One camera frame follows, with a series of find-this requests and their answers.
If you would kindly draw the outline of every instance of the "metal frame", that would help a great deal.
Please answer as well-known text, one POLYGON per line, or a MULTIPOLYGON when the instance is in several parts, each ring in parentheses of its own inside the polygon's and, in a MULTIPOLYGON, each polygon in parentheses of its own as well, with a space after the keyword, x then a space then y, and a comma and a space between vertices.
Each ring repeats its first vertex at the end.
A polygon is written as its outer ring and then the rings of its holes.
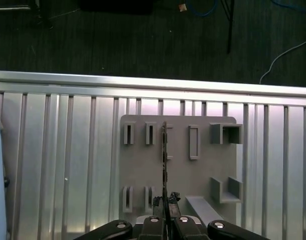
POLYGON ((13 4, 0 6, 0 12, 13 12, 13 11, 33 11, 36 15, 38 22, 37 25, 43 24, 45 27, 53 28, 52 23, 47 19, 41 10, 40 0, 29 0, 28 4, 13 4))
POLYGON ((119 122, 133 114, 234 117, 246 183, 237 224, 306 239, 306 88, 0 71, 14 240, 71 239, 117 219, 119 122))
POLYGON ((196 101, 306 106, 305 87, 0 71, 0 91, 16 93, 161 98, 161 90, 163 99, 183 99, 184 95, 196 101))
POLYGON ((221 4, 224 8, 225 15, 229 21, 229 28, 228 28, 228 39, 227 39, 227 54, 231 52, 231 45, 232 45, 232 32, 233 32, 233 17, 234 17, 234 7, 235 7, 235 0, 230 0, 230 6, 228 6, 227 0, 221 0, 221 4))

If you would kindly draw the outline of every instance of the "white cable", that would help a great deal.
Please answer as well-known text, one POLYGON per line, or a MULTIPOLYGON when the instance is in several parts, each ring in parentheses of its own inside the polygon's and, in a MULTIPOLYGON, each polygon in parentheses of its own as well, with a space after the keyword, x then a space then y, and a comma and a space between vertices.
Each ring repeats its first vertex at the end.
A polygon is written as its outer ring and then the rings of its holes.
POLYGON ((259 80, 259 84, 261 84, 262 83, 262 80, 263 80, 263 78, 266 76, 266 75, 268 75, 270 72, 271 72, 271 70, 272 70, 272 67, 273 67, 273 65, 274 65, 274 63, 281 57, 281 56, 283 56, 283 55, 285 55, 285 54, 287 54, 287 53, 289 53, 290 51, 292 51, 292 50, 294 50, 294 49, 297 49, 297 48, 299 48, 299 47, 301 47, 301 46, 303 46, 303 45, 305 45, 306 44, 306 41, 305 42, 303 42, 302 44, 300 44, 300 45, 297 45, 297 46, 294 46, 294 47, 292 47, 291 49, 289 49, 289 50, 287 50, 287 51, 285 51, 285 52, 283 52, 282 54, 280 54, 277 58, 275 58, 274 59, 274 61, 272 62, 272 64, 271 64, 271 66, 269 67, 269 70, 266 72, 266 73, 264 73, 263 74, 263 76, 260 78, 260 80, 259 80))

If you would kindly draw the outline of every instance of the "blue cable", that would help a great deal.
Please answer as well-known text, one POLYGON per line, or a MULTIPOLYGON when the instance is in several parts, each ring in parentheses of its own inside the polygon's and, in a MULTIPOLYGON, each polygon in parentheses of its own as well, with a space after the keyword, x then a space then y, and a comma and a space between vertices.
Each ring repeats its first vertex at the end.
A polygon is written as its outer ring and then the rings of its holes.
POLYGON ((299 6, 295 6, 295 5, 287 5, 287 4, 280 4, 279 2, 276 2, 276 0, 271 0, 272 3, 274 3, 277 6, 281 6, 282 8, 288 8, 288 9, 292 9, 292 10, 296 10, 302 13, 306 13, 306 9, 305 8, 301 8, 299 6))
POLYGON ((200 12, 197 12, 192 6, 191 4, 189 3, 189 0, 186 0, 186 6, 187 6, 187 9, 190 10, 193 14, 197 15, 197 16, 201 16, 201 17, 206 17, 208 15, 210 15, 212 12, 214 12, 214 10, 217 8, 217 5, 218 5, 218 0, 214 0, 214 5, 212 7, 212 9, 210 11, 208 11, 207 13, 200 13, 200 12))

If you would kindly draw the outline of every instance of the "metal bar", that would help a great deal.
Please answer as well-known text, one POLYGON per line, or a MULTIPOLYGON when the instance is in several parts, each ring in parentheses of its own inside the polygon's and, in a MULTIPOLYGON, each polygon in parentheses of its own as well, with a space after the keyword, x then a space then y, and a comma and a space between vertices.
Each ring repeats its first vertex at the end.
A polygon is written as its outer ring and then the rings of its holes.
POLYGON ((0 12, 7 11, 30 11, 31 7, 29 5, 10 5, 10 6, 0 6, 0 12))
POLYGON ((226 8, 226 6, 225 6, 225 4, 224 4, 224 0, 221 0, 221 4, 222 4, 222 6, 223 6, 223 8, 224 8, 224 12, 225 12, 225 15, 226 15, 226 17, 227 17, 227 20, 229 20, 228 9, 226 8))
POLYGON ((232 46, 234 6, 235 6, 235 0, 231 0, 231 6, 229 9, 230 14, 229 14, 229 29, 228 29, 228 40, 227 40, 227 54, 231 52, 231 46, 232 46))
POLYGON ((134 77, 91 76, 74 74, 51 74, 36 72, 0 71, 0 83, 68 85, 83 87, 121 87, 123 89, 159 89, 198 91, 208 93, 230 93, 246 95, 306 97, 306 88, 287 86, 265 86, 255 84, 185 81, 171 79, 148 79, 134 77))

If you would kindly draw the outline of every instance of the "black pole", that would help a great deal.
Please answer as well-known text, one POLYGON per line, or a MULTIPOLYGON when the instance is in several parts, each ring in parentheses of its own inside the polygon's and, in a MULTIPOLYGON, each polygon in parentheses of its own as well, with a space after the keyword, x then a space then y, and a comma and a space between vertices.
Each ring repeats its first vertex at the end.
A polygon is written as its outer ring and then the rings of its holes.
POLYGON ((228 40, 227 40, 227 54, 229 54, 231 52, 234 6, 235 6, 235 0, 231 0, 231 7, 230 7, 230 10, 229 10, 229 29, 228 29, 228 40))

